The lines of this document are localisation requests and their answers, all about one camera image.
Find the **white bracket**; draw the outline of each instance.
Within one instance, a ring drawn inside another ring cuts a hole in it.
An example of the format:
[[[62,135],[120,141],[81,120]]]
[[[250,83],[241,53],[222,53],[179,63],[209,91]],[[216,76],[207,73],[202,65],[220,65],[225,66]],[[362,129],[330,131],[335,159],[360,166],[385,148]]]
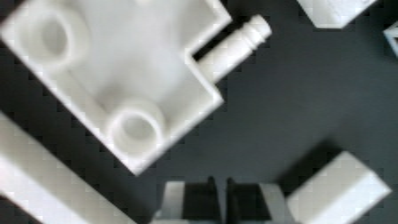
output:
[[[342,29],[376,0],[296,0],[316,28]]]
[[[342,152],[287,198],[303,224],[351,224],[390,189],[374,172]]]
[[[135,224],[0,113],[0,193],[42,224]]]
[[[222,104],[215,82],[270,27],[259,16],[197,62],[227,25],[218,0],[26,0],[3,42],[138,175]]]

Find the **black surface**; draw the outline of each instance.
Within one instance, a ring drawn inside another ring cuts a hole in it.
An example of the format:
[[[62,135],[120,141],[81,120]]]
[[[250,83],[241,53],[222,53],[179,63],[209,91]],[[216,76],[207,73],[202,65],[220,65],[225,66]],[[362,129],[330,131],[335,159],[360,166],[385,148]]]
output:
[[[167,180],[213,175],[222,202],[225,178],[279,180],[325,139],[398,191],[398,59],[382,35],[398,21],[398,1],[380,0],[341,31],[314,29],[295,0],[225,3],[239,21],[266,17],[273,35],[218,84],[223,106],[138,178],[0,49],[0,109],[138,223],[159,206]],[[1,15],[12,5],[1,0]],[[7,211],[0,223],[26,223],[7,221]],[[398,223],[396,211],[394,193],[357,223]]]
[[[222,222],[218,192],[215,179],[206,183],[184,184],[183,195],[183,219],[195,221]]]
[[[227,179],[227,214],[225,223],[239,224],[247,221],[271,221],[268,207],[264,204],[259,185],[234,183],[232,178]]]

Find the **white connector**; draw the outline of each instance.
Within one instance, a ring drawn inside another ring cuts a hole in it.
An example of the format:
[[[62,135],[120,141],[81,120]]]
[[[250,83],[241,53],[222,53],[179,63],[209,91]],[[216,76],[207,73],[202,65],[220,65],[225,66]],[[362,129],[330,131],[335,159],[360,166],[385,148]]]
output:
[[[199,61],[200,70],[211,82],[218,82],[236,68],[270,35],[268,23],[261,16],[254,16],[243,28],[234,31]]]
[[[303,224],[351,224],[390,189],[360,161],[342,152],[287,198]]]
[[[197,63],[229,21],[218,0],[26,0],[1,25],[10,50],[136,175],[220,106],[215,82],[270,35],[255,16]]]
[[[296,0],[316,28],[342,29],[376,0]]]
[[[0,193],[42,224],[133,224],[0,113]]]

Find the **plastic component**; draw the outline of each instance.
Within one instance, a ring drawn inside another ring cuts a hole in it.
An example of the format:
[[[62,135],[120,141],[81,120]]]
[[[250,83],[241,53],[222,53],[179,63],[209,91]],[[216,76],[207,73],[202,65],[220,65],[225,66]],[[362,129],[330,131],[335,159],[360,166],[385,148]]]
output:
[[[218,196],[211,177],[207,183],[167,182],[161,209],[151,223],[172,221],[174,223],[220,223]]]
[[[135,174],[222,104],[215,82],[270,35],[257,16],[197,63],[229,21],[218,0],[26,0],[5,20],[3,42]]]
[[[383,30],[383,35],[389,41],[389,45],[398,57],[398,22],[392,24],[392,26]]]
[[[133,224],[0,113],[0,194],[42,224]]]
[[[341,29],[376,0],[296,0],[316,28]]]
[[[360,161],[342,152],[287,198],[303,224],[350,224],[390,189]]]
[[[200,70],[211,82],[218,82],[270,35],[268,23],[261,16],[254,16],[243,28],[234,31],[199,61]]]
[[[275,184],[236,184],[229,178],[227,223],[296,224]]]

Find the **white plastic piece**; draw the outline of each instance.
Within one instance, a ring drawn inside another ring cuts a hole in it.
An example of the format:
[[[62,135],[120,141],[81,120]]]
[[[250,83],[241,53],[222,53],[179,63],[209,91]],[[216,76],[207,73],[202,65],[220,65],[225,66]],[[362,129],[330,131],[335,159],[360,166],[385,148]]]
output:
[[[211,82],[218,82],[270,35],[268,23],[261,16],[254,16],[243,28],[234,31],[199,61],[200,70]]]
[[[360,161],[342,152],[287,198],[302,224],[350,224],[390,189]]]
[[[296,224],[286,205],[280,187],[275,184],[259,184],[259,190],[271,217],[271,221],[264,222],[264,224]]]
[[[296,0],[316,28],[341,29],[376,0]]]
[[[383,35],[389,41],[389,45],[398,57],[398,22],[392,24],[392,26],[383,30]]]
[[[223,64],[207,79],[202,70],[216,66],[204,59],[200,67],[191,55],[229,21],[218,0],[26,0],[0,28],[10,50],[136,175],[220,106],[215,81],[270,33],[255,17],[227,51],[215,49]]]
[[[0,113],[0,193],[42,224],[133,224]]]
[[[163,204],[156,220],[174,219],[183,217],[183,196],[184,196],[184,182],[168,181],[165,184]]]

